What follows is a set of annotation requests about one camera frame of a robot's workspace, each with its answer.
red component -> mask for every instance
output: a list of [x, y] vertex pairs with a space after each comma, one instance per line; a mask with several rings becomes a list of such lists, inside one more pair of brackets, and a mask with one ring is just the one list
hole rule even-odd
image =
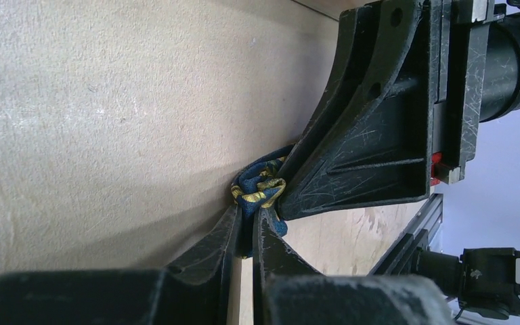
[[430, 186], [436, 186], [441, 181], [435, 178], [435, 165], [441, 162], [441, 152], [436, 152], [431, 155], [431, 182]]

cloth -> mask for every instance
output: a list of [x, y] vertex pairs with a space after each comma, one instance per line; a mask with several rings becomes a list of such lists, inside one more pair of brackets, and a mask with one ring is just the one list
hole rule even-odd
[[[244, 168], [232, 182], [231, 192], [236, 204], [242, 209], [242, 250], [244, 257], [252, 256], [254, 216], [260, 208], [270, 208], [286, 188], [286, 181], [277, 178], [278, 170], [294, 145], [286, 146], [256, 160]], [[273, 224], [276, 233], [286, 235], [288, 226], [276, 214]]]

patterned fabric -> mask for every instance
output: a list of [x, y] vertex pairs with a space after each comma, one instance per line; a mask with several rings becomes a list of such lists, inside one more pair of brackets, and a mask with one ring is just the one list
hole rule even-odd
[[[244, 168], [232, 182], [231, 192], [236, 204], [242, 209], [244, 257], [252, 256], [252, 235], [254, 215], [260, 208], [270, 208], [284, 192], [286, 181], [276, 178], [278, 170], [294, 145], [284, 147], [268, 154]], [[284, 220], [272, 220], [276, 233], [286, 235], [288, 226]]]

screw hole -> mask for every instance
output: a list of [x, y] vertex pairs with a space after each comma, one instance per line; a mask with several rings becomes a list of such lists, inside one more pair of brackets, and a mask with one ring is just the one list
hole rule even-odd
[[169, 269], [169, 272], [171, 272], [172, 274], [180, 274], [183, 271], [182, 268], [174, 266], [174, 265], [173, 266], [169, 266], [168, 269]]
[[391, 12], [391, 25], [392, 27], [398, 27], [399, 24], [402, 23], [402, 19], [404, 18], [404, 12], [401, 8], [397, 8], [396, 10]]
[[382, 85], [380, 83], [375, 83], [371, 86], [370, 91], [368, 91], [368, 100], [375, 100], [380, 97], [382, 93]]

